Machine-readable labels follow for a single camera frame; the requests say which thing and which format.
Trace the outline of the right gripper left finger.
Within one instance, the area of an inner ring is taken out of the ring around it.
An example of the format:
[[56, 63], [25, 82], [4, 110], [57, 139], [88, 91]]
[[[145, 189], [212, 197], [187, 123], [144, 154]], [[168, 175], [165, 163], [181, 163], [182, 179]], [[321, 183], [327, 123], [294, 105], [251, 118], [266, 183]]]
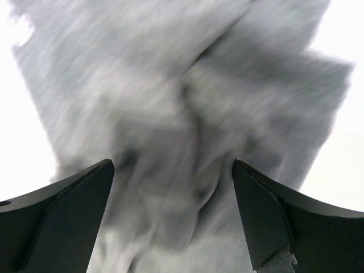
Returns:
[[104, 159], [1, 201], [1, 273], [86, 272], [113, 177], [114, 165]]

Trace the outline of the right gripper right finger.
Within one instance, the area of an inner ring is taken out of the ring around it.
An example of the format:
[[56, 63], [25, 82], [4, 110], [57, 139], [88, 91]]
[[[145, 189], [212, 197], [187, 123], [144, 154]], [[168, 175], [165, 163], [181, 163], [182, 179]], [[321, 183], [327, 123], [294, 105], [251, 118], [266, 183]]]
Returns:
[[363, 213], [315, 200], [235, 160], [234, 189], [256, 272], [363, 272]]

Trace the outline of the grey t shirt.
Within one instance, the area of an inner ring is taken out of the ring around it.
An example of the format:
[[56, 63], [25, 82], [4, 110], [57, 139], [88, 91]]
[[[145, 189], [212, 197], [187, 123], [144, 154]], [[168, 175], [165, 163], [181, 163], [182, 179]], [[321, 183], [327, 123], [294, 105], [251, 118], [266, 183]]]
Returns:
[[329, 1], [12, 1], [61, 180], [113, 186], [89, 272], [251, 272], [239, 159], [299, 189], [353, 68], [309, 51]]

